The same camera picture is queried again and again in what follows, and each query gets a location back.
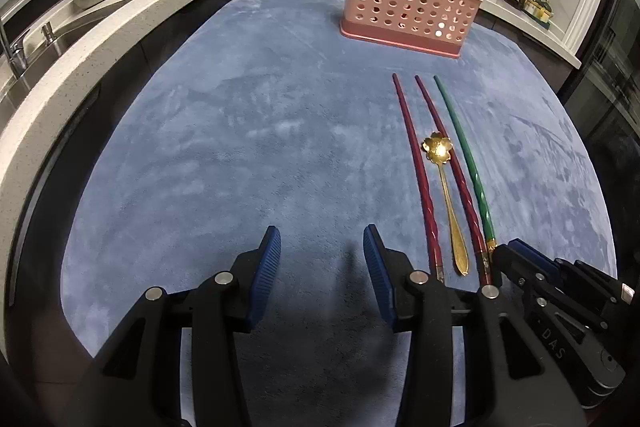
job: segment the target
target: basket base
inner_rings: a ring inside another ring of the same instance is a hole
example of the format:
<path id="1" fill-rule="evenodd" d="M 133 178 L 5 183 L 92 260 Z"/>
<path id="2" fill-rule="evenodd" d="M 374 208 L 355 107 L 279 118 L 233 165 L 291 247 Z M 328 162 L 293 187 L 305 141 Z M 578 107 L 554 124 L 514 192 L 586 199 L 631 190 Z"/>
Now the basket base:
<path id="1" fill-rule="evenodd" d="M 393 30 L 386 28 L 377 28 L 368 24 L 357 24 L 348 21 L 345 18 L 340 19 L 340 33 L 350 39 L 358 39 L 359 41 L 376 42 L 377 44 L 386 44 L 387 46 L 395 46 L 396 48 L 404 48 L 414 52 L 430 53 L 440 55 L 441 57 L 458 58 L 462 46 L 453 44 L 452 42 L 441 42 L 433 39 L 433 42 L 440 48 L 435 50 L 424 47 L 425 37 L 418 35 L 408 35 L 402 32 L 393 32 L 394 38 L 397 40 L 388 40 L 389 33 Z"/>

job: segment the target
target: kitchen sink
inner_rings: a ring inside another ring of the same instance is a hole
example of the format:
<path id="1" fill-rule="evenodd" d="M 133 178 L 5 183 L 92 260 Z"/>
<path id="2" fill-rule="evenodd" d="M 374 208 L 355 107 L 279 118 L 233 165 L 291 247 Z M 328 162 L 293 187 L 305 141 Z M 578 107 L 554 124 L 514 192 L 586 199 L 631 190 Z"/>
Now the kitchen sink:
<path id="1" fill-rule="evenodd" d="M 55 32 L 57 38 L 51 43 L 44 42 L 28 57 L 29 66 L 16 80 L 14 76 L 0 89 L 0 132 L 14 115 L 22 100 L 40 81 L 43 75 L 80 37 L 99 22 L 132 0 L 120 0 L 103 8 L 93 10 L 72 22 L 60 26 Z"/>

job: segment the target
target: spoon handle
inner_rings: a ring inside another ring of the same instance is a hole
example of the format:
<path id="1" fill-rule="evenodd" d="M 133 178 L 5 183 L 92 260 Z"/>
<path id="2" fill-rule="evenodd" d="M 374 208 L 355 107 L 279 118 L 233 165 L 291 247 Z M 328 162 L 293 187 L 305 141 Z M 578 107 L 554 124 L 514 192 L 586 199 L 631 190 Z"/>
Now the spoon handle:
<path id="1" fill-rule="evenodd" d="M 440 173 L 440 181 L 442 181 L 442 191 L 444 192 L 444 200 L 447 203 L 447 212 L 449 214 L 449 229 L 451 231 L 451 248 L 453 250 L 453 259 L 456 261 L 456 267 L 462 275 L 469 273 L 469 256 L 466 253 L 465 239 L 462 237 L 460 225 L 453 211 L 451 196 L 449 194 L 449 185 L 444 175 L 444 167 L 438 164 L 438 172 Z"/>

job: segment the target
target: white countertop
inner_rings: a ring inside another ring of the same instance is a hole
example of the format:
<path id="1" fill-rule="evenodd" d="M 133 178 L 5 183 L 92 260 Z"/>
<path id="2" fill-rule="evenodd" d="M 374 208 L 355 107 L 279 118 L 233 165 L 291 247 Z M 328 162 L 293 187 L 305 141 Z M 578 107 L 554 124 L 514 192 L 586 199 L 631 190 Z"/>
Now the white countertop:
<path id="1" fill-rule="evenodd" d="M 117 0 L 106 0 L 96 10 Z M 20 213 L 40 166 L 50 147 L 82 100 L 103 75 L 142 37 L 192 0 L 132 0 L 100 22 L 47 71 L 22 102 L 0 134 L 0 314 L 4 311 L 4 288 L 8 261 Z M 552 34 L 545 32 L 526 14 L 502 0 L 484 0 L 481 9 L 517 26 L 556 52 L 574 67 L 580 62 Z M 84 15 L 70 0 L 63 0 L 32 27 L 50 21 L 54 30 Z M 42 36 L 34 30 L 25 38 L 27 52 Z M 0 80 L 10 76 L 6 61 L 0 64 Z M 4 328 L 0 328 L 4 349 Z"/>

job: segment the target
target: table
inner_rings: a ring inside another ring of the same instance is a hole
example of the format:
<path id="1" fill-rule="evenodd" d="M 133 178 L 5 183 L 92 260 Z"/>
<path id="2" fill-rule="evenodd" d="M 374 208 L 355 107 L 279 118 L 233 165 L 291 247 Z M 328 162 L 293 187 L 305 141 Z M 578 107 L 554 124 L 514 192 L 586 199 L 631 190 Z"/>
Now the table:
<path id="1" fill-rule="evenodd" d="M 393 425 L 409 335 L 391 334 L 380 319 L 363 229 L 375 223 L 389 248 L 428 269 L 394 72 L 418 134 L 435 126 L 414 74 L 455 142 L 433 75 L 446 83 L 499 242 L 520 237 L 615 274 L 593 166 L 516 44 L 479 25 L 458 60 L 347 39 L 338 32 L 343 4 L 234 0 L 131 105 L 91 174 L 63 261 L 65 316 L 92 355 L 146 288 L 196 287 L 276 225 L 282 257 L 270 304 L 254 332 L 236 335 L 255 425 Z M 437 168 L 426 168 L 447 283 L 474 290 L 474 260 L 468 277 L 454 272 Z M 462 421 L 456 339 L 454 420 Z M 188 408 L 188 375 L 183 388 Z"/>

